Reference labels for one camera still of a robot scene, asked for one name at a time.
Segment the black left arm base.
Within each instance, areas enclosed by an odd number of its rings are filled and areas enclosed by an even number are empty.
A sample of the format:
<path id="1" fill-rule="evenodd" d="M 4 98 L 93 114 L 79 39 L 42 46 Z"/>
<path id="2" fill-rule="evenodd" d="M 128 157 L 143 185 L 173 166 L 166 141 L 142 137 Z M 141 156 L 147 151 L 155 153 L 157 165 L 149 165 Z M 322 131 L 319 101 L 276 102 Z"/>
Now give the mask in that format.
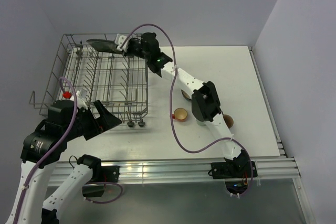
<path id="1" fill-rule="evenodd" d="M 101 166 L 99 168 L 94 168 L 92 178 L 89 180 L 89 182 L 117 183 L 119 180 L 119 174 L 120 174 L 119 171 L 120 167 L 117 165 Z"/>

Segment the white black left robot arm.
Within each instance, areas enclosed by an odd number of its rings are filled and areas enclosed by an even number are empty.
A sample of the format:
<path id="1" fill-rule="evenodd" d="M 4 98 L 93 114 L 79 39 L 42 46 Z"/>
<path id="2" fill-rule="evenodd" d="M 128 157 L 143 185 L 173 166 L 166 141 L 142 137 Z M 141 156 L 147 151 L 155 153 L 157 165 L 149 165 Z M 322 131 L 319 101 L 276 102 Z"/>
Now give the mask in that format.
<path id="1" fill-rule="evenodd" d="M 57 190 L 45 198 L 52 172 L 69 141 L 81 136 L 89 140 L 122 123 L 99 100 L 94 105 L 98 118 L 84 104 L 57 100 L 48 108 L 47 118 L 25 138 L 19 188 L 7 223 L 59 223 L 85 184 L 105 182 L 101 159 L 85 154 Z"/>

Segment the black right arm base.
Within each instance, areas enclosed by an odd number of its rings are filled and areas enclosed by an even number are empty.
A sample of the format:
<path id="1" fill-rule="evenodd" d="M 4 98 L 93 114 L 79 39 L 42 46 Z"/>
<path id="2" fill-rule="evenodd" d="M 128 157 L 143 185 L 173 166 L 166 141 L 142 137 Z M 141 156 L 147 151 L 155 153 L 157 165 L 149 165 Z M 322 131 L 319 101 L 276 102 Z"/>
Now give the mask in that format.
<path id="1" fill-rule="evenodd" d="M 208 175 L 213 179 L 256 178 L 258 176 L 255 162 L 239 164 L 236 161 L 213 162 Z"/>

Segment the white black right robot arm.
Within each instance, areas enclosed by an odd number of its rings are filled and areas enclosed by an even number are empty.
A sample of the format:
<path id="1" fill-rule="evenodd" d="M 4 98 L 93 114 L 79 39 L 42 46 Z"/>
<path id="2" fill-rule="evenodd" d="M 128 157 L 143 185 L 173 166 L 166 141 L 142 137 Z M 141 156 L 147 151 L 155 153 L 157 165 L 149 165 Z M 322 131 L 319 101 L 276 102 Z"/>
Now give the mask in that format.
<path id="1" fill-rule="evenodd" d="M 139 39 L 127 35 L 117 39 L 117 49 L 126 56 L 142 58 L 154 74 L 171 82 L 169 106 L 173 106 L 173 89 L 179 87 L 191 100 L 192 115 L 198 123 L 206 126 L 214 140 L 198 150 L 183 146 L 174 124 L 171 129 L 178 146 L 190 154 L 208 150 L 217 143 L 224 143 L 229 153 L 224 156 L 224 168 L 212 170 L 213 178 L 254 178 L 256 169 L 246 148 L 234 139 L 224 120 L 221 102 L 211 81 L 199 80 L 177 65 L 176 57 L 169 57 L 160 48 L 156 33 L 143 33 Z"/>

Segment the black floral square plate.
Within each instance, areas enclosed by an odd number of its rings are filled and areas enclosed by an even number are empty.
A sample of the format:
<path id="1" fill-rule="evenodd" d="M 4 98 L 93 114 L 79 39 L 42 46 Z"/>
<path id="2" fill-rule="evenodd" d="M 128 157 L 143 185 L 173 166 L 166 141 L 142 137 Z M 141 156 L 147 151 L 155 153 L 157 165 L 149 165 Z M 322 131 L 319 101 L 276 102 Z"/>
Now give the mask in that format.
<path id="1" fill-rule="evenodd" d="M 122 55 L 123 52 L 117 49 L 117 44 L 113 40 L 88 39 L 86 41 L 95 51 L 110 54 Z"/>

